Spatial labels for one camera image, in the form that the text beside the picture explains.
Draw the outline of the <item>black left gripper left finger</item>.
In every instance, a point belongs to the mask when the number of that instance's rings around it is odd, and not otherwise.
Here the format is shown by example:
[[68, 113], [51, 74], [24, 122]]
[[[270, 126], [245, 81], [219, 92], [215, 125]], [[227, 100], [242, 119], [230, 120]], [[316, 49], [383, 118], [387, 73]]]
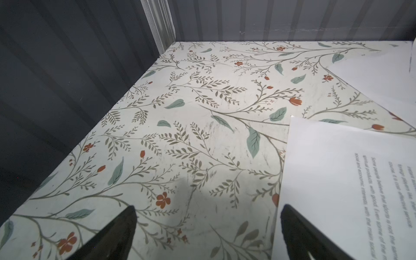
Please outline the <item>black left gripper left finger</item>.
[[70, 260], [126, 260], [132, 248], [137, 215], [128, 206], [90, 239]]

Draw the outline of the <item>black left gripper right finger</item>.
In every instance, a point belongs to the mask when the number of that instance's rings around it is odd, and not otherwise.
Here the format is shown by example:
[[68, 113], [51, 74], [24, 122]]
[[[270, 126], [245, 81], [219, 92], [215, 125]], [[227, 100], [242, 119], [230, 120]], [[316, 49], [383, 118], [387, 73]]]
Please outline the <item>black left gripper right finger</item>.
[[291, 205], [284, 205], [280, 219], [291, 260], [352, 259]]

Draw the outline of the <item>printed paper sheet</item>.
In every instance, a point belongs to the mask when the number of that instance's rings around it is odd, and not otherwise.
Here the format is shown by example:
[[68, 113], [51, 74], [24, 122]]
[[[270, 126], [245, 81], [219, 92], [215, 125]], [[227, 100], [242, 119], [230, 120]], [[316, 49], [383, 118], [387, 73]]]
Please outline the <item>printed paper sheet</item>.
[[286, 204], [355, 260], [413, 260], [416, 142], [292, 117], [274, 260], [290, 260], [280, 219]]

